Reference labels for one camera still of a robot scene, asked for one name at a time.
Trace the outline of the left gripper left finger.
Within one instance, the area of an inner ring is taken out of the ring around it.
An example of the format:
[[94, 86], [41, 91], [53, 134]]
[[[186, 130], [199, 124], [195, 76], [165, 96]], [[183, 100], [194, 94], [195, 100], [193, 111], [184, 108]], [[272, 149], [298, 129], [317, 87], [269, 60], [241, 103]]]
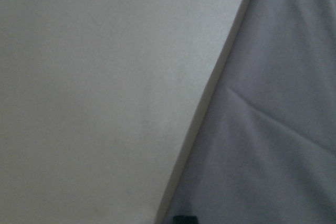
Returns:
[[173, 217], [173, 224], [185, 224], [185, 216], [174, 216]]

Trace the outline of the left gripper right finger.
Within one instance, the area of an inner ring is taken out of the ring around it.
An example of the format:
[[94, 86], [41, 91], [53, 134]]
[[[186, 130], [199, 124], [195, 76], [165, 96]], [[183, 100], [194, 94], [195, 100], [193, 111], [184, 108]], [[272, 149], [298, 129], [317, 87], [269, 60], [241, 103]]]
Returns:
[[198, 224], [198, 218], [196, 216], [185, 216], [186, 224]]

